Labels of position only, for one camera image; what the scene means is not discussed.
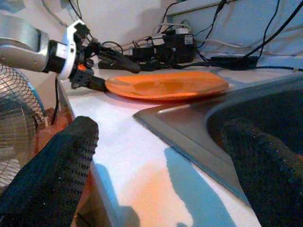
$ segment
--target black cable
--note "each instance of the black cable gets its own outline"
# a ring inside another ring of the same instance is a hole
[[[89,227],[91,227],[90,223],[80,213],[78,213],[77,216],[79,216]]]
[[[257,66],[254,69],[283,69],[283,70],[295,70],[295,71],[303,72],[303,69],[301,68],[294,68],[288,66]]]
[[[182,70],[191,66],[205,66],[205,67],[209,67],[209,66],[215,66],[215,67],[221,67],[219,62],[195,62],[195,63],[191,63],[191,64],[187,64],[187,65],[173,65],[174,69],[177,70]],[[257,70],[257,69],[282,69],[282,70],[295,70],[295,71],[300,71],[303,72],[303,69],[301,68],[294,68],[294,67],[288,67],[288,66],[257,66],[257,67],[251,67],[251,68],[247,68],[247,69],[237,69],[237,70]]]
[[[163,20],[162,20],[161,24],[163,24],[163,22],[164,22],[164,20],[165,20],[165,17],[166,17],[166,14],[167,14],[168,10],[170,9],[170,7],[173,6],[173,5],[176,5],[176,4],[178,4],[178,2],[171,3],[171,4],[166,8],[166,11],[165,11],[165,13],[164,13]],[[161,31],[162,26],[163,26],[163,25],[160,25],[160,26],[159,26],[159,29],[158,29],[158,32],[157,32],[157,33],[159,33],[159,32]]]
[[[282,26],[271,37],[269,37],[264,43],[262,43],[261,45],[259,45],[257,48],[255,48],[254,50],[252,50],[251,52],[249,52],[248,54],[246,54],[245,56],[243,56],[242,59],[251,56],[253,53],[257,52],[260,48],[262,48],[263,46],[265,46],[266,44],[268,44],[270,41],[272,41],[278,34],[280,34],[282,32],[282,30],[289,24],[289,22],[299,12],[299,10],[302,8],[302,6],[303,6],[303,1],[301,1],[301,3],[293,11],[293,13],[290,15],[290,17],[282,24]]]
[[[201,54],[198,49],[197,49],[197,53],[203,61],[208,61],[208,59],[206,57],[204,57],[203,54]]]
[[[76,13],[76,15],[82,20],[82,16],[80,16],[80,14],[77,12],[77,10],[75,9],[74,5],[72,4],[71,0],[68,0],[68,2],[70,3],[72,9],[74,10],[74,12]]]
[[[56,115],[57,115],[58,108],[59,108],[58,78],[55,79],[55,93],[56,93],[56,106],[55,106],[55,111],[53,113],[51,125],[53,125],[55,123]]]
[[[212,25],[213,25],[213,24],[211,23],[207,28],[205,28],[205,29],[199,31],[198,33],[194,34],[193,36],[196,36],[196,35],[200,34],[201,32],[206,31],[206,30],[209,29]]]
[[[148,39],[151,40],[151,46],[155,47],[155,43],[153,42],[153,38],[150,36]]]
[[[138,48],[140,47],[139,44],[137,42],[135,42],[134,40],[133,40],[133,45],[134,45],[134,47],[138,47]]]
[[[121,53],[123,53],[123,48],[122,48],[122,46],[121,46],[120,44],[116,43],[116,42],[113,42],[113,41],[106,41],[106,42],[102,43],[102,45],[104,45],[104,44],[115,44],[115,45],[117,45],[117,46],[121,49]]]
[[[140,39],[140,40],[138,40],[136,43],[139,45],[139,42],[142,42],[142,41],[148,41],[148,39]]]
[[[270,19],[270,21],[269,21],[269,23],[268,23],[268,25],[267,25],[267,27],[265,29],[264,35],[263,35],[263,43],[265,42],[265,39],[266,39],[267,30],[268,30],[269,26],[271,25],[271,23],[273,22],[274,18],[276,17],[276,14],[277,14],[278,9],[279,9],[279,4],[280,4],[280,0],[277,0],[275,13],[273,14],[272,18]],[[261,55],[263,53],[263,48],[264,48],[264,46],[262,46],[262,48],[261,48],[261,52],[259,54],[258,59],[261,57]]]
[[[78,7],[78,10],[79,10],[79,13],[80,13],[81,19],[82,19],[82,13],[81,13],[81,9],[80,9],[80,7],[79,7],[79,0],[77,0],[77,7]]]
[[[223,7],[224,7],[224,5],[226,4],[226,2],[227,2],[227,0],[221,0],[221,2],[219,3],[219,5],[218,5],[218,7],[217,7],[217,10],[216,10],[216,12],[215,12],[215,14],[214,14],[213,22],[212,22],[212,24],[210,25],[211,28],[210,28],[210,30],[209,30],[209,32],[208,32],[208,34],[207,34],[207,36],[206,36],[205,39],[208,39],[209,35],[211,34],[211,32],[212,32],[212,30],[213,30],[213,28],[214,28],[214,23],[215,23],[215,21],[216,21],[216,19],[217,19],[217,16],[218,16],[219,12],[223,9]],[[197,48],[202,47],[204,44],[205,44],[205,41],[204,41],[199,47],[197,47]]]
[[[90,43],[91,42],[91,40],[88,38],[88,37],[86,37],[86,39],[87,39],[87,41]]]
[[[166,32],[167,30],[169,30],[170,28],[172,28],[174,25],[169,26],[168,28],[166,28],[163,32]]]

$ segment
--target orange light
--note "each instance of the orange light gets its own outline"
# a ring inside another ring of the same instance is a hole
[[[87,68],[85,67],[85,65],[79,64],[78,69],[81,70],[81,71],[85,71]]]

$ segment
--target power adapter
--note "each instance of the power adapter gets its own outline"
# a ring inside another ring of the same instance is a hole
[[[150,61],[155,56],[153,47],[135,47],[132,49],[133,54],[129,56],[132,61]]]
[[[214,56],[210,58],[211,66],[218,66],[230,70],[249,70],[257,66],[258,57],[249,56],[243,58],[241,56]]]

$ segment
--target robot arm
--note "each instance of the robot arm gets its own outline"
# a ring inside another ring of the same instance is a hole
[[[26,21],[0,14],[0,63],[42,72],[48,61],[49,37]]]
[[[94,77],[92,54],[120,69],[140,71],[137,64],[103,47],[94,38],[84,46],[88,34],[89,29],[78,20],[67,27],[62,42],[58,42],[20,18],[0,14],[0,63],[37,72],[56,72],[61,80],[69,78],[73,89],[88,87],[98,91],[106,91],[106,87],[103,79]]]

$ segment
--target orange plate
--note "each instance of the orange plate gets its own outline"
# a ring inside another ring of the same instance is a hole
[[[110,78],[109,91],[147,100],[182,100],[220,93],[228,83],[210,72],[178,72]]]

